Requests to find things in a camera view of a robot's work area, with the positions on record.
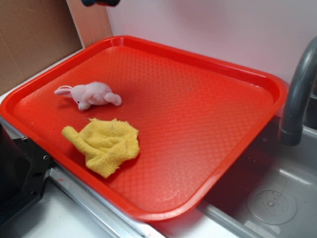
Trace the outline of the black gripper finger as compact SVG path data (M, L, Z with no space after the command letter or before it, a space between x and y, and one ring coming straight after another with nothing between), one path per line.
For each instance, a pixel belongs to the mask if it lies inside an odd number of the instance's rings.
M94 0L95 4L115 7L120 3L120 0Z

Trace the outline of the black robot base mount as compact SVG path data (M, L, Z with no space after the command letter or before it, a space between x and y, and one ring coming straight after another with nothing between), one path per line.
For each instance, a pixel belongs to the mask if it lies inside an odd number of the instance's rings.
M31 139L12 139L0 127L0 226L39 202L52 167L51 156Z

